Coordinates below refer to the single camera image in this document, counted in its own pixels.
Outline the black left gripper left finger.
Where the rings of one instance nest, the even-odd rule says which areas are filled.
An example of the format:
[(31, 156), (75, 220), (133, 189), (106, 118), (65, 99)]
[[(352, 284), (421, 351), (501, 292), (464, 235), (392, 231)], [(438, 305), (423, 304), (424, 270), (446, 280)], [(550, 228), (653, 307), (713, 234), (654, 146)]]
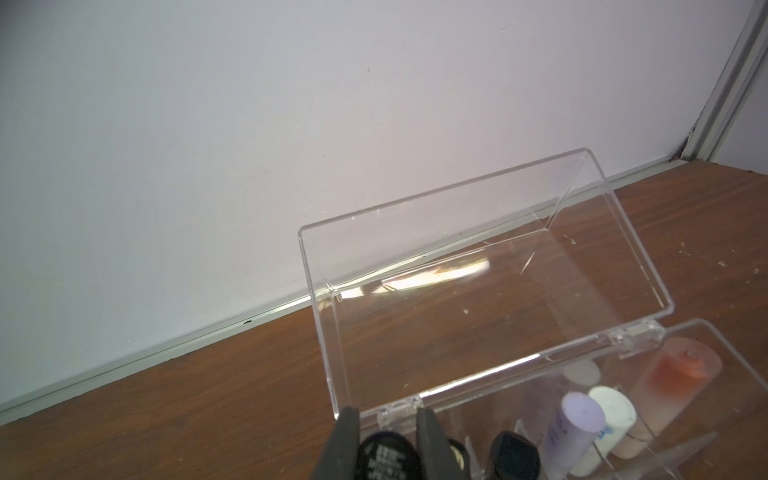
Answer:
[(344, 407), (337, 418), (311, 480), (352, 480), (355, 478), (360, 445), (360, 411)]

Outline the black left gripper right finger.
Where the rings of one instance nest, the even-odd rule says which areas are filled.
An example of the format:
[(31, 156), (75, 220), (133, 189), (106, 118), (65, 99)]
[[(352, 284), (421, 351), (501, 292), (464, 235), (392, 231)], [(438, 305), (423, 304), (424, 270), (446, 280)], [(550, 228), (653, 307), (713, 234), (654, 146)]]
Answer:
[(437, 415), (431, 409), (419, 407), (416, 425), (416, 445), (422, 477), (429, 480), (464, 480), (449, 446), (449, 437), (445, 434)]

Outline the black gold lipstick tube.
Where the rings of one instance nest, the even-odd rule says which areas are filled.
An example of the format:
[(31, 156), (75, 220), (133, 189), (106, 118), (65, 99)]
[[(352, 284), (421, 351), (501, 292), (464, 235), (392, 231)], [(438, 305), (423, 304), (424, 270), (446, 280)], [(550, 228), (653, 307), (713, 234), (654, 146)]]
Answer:
[(357, 450), (354, 478), (358, 480), (420, 480), (421, 460), (416, 448), (399, 433), (380, 431)]

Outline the black short lipstick tube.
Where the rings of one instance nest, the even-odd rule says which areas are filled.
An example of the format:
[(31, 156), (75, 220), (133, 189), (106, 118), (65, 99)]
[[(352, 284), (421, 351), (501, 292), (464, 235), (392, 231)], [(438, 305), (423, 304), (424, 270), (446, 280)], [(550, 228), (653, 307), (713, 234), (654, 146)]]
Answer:
[(489, 480), (537, 480), (541, 461), (536, 446), (525, 437), (502, 431), (493, 440), (485, 478)]

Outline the lavender lipstick tube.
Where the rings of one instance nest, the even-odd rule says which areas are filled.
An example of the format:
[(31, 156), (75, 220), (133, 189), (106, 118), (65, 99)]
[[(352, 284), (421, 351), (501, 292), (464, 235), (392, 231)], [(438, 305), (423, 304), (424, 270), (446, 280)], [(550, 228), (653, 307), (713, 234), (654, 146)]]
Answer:
[(606, 426), (596, 400), (582, 392), (563, 396), (539, 447), (547, 479), (565, 479)]

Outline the white lipstick tube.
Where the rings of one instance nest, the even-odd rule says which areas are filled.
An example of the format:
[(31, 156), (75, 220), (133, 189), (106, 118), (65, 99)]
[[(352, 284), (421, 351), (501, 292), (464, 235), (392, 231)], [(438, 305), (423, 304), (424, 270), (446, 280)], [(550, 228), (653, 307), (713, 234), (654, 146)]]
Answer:
[(599, 385), (593, 387), (588, 396), (602, 408), (606, 425), (584, 456), (570, 470), (571, 475), (580, 478), (594, 473), (637, 421), (634, 405), (621, 391)]

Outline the pink translucent lipstick tube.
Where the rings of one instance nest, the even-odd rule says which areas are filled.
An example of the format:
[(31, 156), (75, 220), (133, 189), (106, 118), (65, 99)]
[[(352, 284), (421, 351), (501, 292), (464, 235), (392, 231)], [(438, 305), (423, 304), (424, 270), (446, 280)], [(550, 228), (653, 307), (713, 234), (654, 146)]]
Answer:
[(638, 419), (611, 454), (638, 456), (722, 372), (721, 357), (704, 343), (667, 340), (629, 391)]

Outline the long black Lemcoco lipstick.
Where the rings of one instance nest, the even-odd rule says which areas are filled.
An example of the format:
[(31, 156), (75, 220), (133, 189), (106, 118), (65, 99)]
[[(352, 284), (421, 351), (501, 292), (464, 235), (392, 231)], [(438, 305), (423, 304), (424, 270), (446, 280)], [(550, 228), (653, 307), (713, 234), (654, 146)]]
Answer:
[(456, 439), (449, 438), (449, 446), (455, 456), (456, 462), (462, 472), (462, 478), (465, 480), (471, 479), (471, 465), (469, 453), (464, 444)]

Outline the clear acrylic lipstick organizer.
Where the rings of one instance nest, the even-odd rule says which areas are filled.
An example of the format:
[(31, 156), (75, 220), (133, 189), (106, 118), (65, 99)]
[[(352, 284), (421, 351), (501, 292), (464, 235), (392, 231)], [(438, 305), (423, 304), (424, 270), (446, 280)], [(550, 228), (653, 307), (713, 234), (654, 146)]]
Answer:
[(500, 432), (540, 457), (565, 394), (628, 397), (684, 337), (722, 372), (638, 456), (565, 479), (766, 477), (766, 381), (711, 323), (665, 323), (673, 300), (591, 151), (306, 225), (298, 241), (335, 424), (358, 408), (360, 445), (392, 431), (417, 450), (425, 407), (486, 479)]

